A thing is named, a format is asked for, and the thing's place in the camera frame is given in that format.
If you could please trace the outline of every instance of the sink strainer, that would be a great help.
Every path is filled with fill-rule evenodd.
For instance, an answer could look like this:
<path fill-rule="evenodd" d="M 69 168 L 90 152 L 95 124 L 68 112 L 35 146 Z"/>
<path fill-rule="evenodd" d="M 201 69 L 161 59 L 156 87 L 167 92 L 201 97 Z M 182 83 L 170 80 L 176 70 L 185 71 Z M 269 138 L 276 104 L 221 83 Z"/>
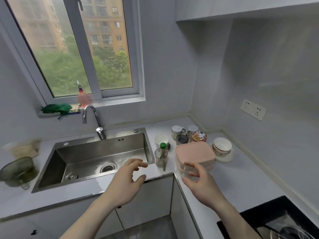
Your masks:
<path fill-rule="evenodd" d="M 108 171 L 112 171 L 115 169 L 115 166 L 113 164 L 107 164 L 107 165 L 104 165 L 101 170 L 100 170 L 100 173 L 104 173 L 104 172 L 108 172 Z"/>

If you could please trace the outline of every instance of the green bottle cap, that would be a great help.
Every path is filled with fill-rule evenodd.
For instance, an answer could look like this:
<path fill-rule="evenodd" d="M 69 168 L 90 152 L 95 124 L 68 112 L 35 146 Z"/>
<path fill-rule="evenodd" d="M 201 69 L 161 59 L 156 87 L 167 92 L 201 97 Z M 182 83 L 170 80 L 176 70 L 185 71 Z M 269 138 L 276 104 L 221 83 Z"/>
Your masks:
<path fill-rule="evenodd" d="M 163 149 L 165 149 L 165 148 L 166 148 L 166 143 L 162 142 L 162 143 L 160 144 L 160 147 L 163 148 Z"/>

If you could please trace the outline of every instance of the stainless steel sink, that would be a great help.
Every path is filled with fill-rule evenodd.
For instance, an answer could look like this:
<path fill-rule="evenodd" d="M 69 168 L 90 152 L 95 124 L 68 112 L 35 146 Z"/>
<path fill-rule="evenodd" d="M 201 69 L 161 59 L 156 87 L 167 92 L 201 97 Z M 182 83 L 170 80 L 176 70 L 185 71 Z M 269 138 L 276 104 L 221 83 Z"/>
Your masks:
<path fill-rule="evenodd" d="M 154 163 L 146 129 L 126 134 L 106 140 L 91 137 L 56 143 L 32 193 L 115 173 L 130 158 Z"/>

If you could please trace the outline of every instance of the gas stove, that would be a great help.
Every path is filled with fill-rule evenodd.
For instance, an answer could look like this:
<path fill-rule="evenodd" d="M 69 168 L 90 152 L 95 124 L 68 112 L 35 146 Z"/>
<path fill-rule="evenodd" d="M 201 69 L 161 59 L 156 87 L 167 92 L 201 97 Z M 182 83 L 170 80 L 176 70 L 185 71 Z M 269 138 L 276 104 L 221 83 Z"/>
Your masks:
<path fill-rule="evenodd" d="M 240 214 L 262 239 L 319 239 L 319 229 L 286 196 Z M 223 223 L 217 225 L 230 239 Z"/>

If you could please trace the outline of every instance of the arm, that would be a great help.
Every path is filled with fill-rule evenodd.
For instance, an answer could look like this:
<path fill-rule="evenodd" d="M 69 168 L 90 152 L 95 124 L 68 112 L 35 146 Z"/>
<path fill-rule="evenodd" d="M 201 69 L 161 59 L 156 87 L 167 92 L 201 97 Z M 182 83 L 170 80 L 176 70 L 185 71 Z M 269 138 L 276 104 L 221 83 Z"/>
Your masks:
<path fill-rule="evenodd" d="M 197 163 L 185 163 L 197 169 L 197 173 L 189 172 L 190 176 L 198 177 L 198 181 L 191 181 L 183 177 L 184 184 L 189 187 L 193 195 L 203 205 L 213 209 L 223 222 L 231 239 L 260 239 L 260 236 L 241 217 L 238 211 L 225 198 L 218 188 L 213 176 Z"/>
<path fill-rule="evenodd" d="M 120 205 L 129 203 L 146 179 L 141 175 L 133 181 L 133 171 L 146 168 L 141 159 L 129 159 L 114 175 L 106 191 L 96 199 L 86 212 L 60 237 L 60 239 L 93 239 L 106 217 Z"/>

